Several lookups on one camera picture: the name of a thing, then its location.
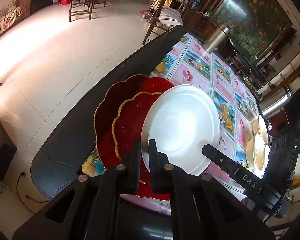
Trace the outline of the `red scalloped glass plate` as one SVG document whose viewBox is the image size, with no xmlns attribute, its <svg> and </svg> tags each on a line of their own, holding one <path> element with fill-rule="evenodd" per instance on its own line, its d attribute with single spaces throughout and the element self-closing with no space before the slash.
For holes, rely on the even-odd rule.
<svg viewBox="0 0 300 240">
<path fill-rule="evenodd" d="M 113 121 L 111 133 L 115 142 L 115 153 L 119 161 L 132 152 L 135 141 L 141 140 L 141 132 L 146 115 L 153 103 L 161 96 L 161 92 L 139 92 L 131 99 L 121 103 L 117 116 Z M 140 159 L 138 197 L 156 200 L 169 200 L 168 194 L 154 194 L 150 186 L 150 172 L 143 159 Z"/>
</svg>

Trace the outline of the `white foam plate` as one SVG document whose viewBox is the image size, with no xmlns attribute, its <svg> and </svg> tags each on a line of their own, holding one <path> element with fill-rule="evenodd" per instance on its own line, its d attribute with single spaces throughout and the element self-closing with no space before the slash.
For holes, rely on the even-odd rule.
<svg viewBox="0 0 300 240">
<path fill-rule="evenodd" d="M 141 132 L 142 158 L 149 168 L 149 141 L 155 140 L 157 150 L 168 157 L 169 163 L 186 173 L 198 176 L 210 159 L 202 148 L 217 147 L 220 120 L 213 100 L 193 85 L 177 85 L 165 91 L 153 103 Z"/>
</svg>

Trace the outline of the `steel kettle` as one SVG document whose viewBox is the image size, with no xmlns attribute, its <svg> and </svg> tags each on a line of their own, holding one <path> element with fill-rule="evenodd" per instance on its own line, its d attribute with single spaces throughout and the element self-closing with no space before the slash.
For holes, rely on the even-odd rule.
<svg viewBox="0 0 300 240">
<path fill-rule="evenodd" d="M 280 87 L 274 94 L 263 97 L 259 106 L 262 115 L 265 118 L 270 117 L 272 114 L 280 110 L 293 96 L 292 91 L 288 86 Z"/>
</svg>

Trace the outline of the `colourful fruit pattern tablecloth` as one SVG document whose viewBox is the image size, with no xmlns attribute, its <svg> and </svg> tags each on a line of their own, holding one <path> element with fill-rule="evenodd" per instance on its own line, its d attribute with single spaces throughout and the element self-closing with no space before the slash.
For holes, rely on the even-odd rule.
<svg viewBox="0 0 300 240">
<path fill-rule="evenodd" d="M 253 138 L 253 121 L 260 115 L 252 92 L 230 66 L 216 53 L 207 53 L 203 45 L 186 33 L 158 63 L 149 77 L 162 77 L 176 85 L 194 85 L 215 103 L 220 120 L 217 149 L 245 168 L 246 147 Z M 82 165 L 84 174 L 94 177 L 106 168 L 96 148 Z"/>
</svg>

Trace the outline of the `steel thermos flask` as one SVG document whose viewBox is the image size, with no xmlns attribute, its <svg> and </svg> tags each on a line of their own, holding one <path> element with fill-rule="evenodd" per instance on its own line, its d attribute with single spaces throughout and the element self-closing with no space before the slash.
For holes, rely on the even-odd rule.
<svg viewBox="0 0 300 240">
<path fill-rule="evenodd" d="M 229 29 L 221 24 L 215 31 L 209 36 L 209 38 L 204 42 L 203 49 L 211 54 L 221 42 L 228 36 Z"/>
</svg>

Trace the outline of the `large landscape painting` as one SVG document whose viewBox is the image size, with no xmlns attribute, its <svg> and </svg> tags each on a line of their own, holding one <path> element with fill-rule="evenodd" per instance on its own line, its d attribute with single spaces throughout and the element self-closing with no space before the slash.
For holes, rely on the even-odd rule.
<svg viewBox="0 0 300 240">
<path fill-rule="evenodd" d="M 228 37 L 250 63 L 263 57 L 292 26 L 277 0 L 224 0 L 210 21 L 229 29 Z"/>
</svg>

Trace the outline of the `striped cushion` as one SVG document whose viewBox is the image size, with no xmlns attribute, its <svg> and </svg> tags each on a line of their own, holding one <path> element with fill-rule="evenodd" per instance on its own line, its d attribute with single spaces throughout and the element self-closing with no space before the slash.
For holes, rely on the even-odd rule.
<svg viewBox="0 0 300 240">
<path fill-rule="evenodd" d="M 178 25 L 183 26 L 183 20 L 180 12 L 170 7 L 163 7 L 158 19 L 160 23 L 168 26 L 169 28 L 173 28 Z"/>
</svg>

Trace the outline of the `floral sofa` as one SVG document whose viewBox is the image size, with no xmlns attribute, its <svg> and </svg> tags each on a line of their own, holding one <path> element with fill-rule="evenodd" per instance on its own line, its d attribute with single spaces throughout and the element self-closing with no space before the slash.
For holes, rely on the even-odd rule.
<svg viewBox="0 0 300 240">
<path fill-rule="evenodd" d="M 12 0 L 0 10 L 0 36 L 30 16 L 31 0 Z"/>
</svg>

